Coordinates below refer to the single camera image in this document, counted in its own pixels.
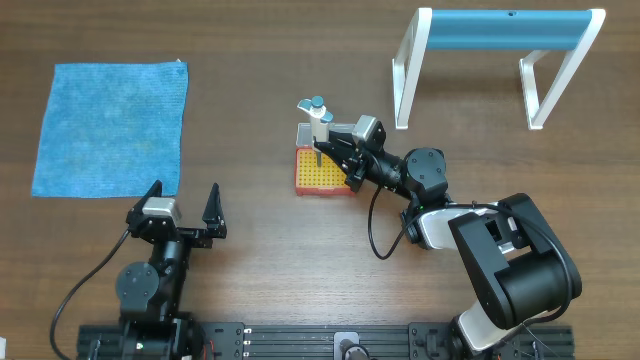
wooden surface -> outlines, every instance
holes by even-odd
[[[182,309],[248,324],[449,321],[474,300],[454,252],[403,241],[386,262],[366,239],[370,184],[356,197],[297,197],[298,100],[323,95],[336,119],[383,119],[387,150],[444,150],[452,196],[528,193],[582,274],[561,323],[581,359],[631,359],[640,317],[640,3],[484,1],[483,8],[587,9],[607,20],[545,129],[527,130],[518,52],[429,52],[409,131],[393,130],[391,58],[418,6],[472,1],[0,1],[0,336],[11,358],[52,358],[51,317],[111,249],[135,199],[30,196],[54,64],[189,64],[178,201],[198,226],[211,184],[229,237],[194,251]],[[561,61],[536,65],[546,91]],[[375,236],[399,231],[383,194]],[[118,317],[115,277],[150,246],[127,240],[70,302],[57,337]]]

blue cloth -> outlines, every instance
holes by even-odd
[[[183,62],[56,65],[31,194],[175,195],[188,82]]]

white stand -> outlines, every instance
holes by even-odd
[[[603,9],[591,9],[591,13],[591,22],[582,34],[576,48],[567,52],[562,66],[560,66],[560,70],[541,105],[538,102],[533,64],[546,55],[548,51],[534,50],[520,60],[522,91],[530,130],[542,129],[549,113],[558,102],[560,95],[562,95],[598,35],[606,17],[606,12]],[[399,130],[409,128],[409,113],[411,112],[411,105],[413,104],[413,97],[418,84],[418,77],[420,76],[424,52],[427,49],[432,14],[431,8],[419,8],[416,11],[402,39],[398,53],[392,61],[393,102],[396,129]]]

